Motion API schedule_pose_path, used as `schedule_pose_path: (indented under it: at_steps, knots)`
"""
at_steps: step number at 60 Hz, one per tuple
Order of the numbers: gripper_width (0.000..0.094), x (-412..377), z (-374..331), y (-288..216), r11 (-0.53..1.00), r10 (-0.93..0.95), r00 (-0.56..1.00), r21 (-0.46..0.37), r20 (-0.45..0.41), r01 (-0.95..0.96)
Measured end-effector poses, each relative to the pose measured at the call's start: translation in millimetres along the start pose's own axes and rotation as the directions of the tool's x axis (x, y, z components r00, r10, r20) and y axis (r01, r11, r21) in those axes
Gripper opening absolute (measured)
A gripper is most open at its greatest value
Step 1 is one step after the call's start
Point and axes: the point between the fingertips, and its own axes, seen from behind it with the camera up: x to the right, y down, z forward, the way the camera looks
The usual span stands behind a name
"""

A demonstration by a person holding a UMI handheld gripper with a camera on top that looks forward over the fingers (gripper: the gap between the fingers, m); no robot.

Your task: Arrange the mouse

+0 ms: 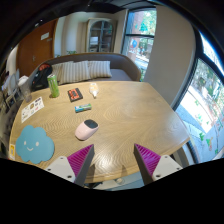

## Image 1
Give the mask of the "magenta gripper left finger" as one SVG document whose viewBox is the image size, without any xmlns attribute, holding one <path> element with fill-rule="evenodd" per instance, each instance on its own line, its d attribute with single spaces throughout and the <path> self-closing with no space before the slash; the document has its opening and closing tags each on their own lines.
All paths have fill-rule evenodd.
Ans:
<svg viewBox="0 0 224 224">
<path fill-rule="evenodd" d="M 68 157 L 58 157 L 46 171 L 83 186 L 94 154 L 94 145 L 86 146 Z"/>
</svg>

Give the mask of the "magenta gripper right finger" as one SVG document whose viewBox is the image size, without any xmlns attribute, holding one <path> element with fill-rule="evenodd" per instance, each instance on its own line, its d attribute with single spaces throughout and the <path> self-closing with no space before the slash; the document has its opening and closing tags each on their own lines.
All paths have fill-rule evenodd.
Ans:
<svg viewBox="0 0 224 224">
<path fill-rule="evenodd" d="M 160 156 L 139 144 L 134 145 L 134 156 L 145 185 L 182 169 L 169 155 Z"/>
</svg>

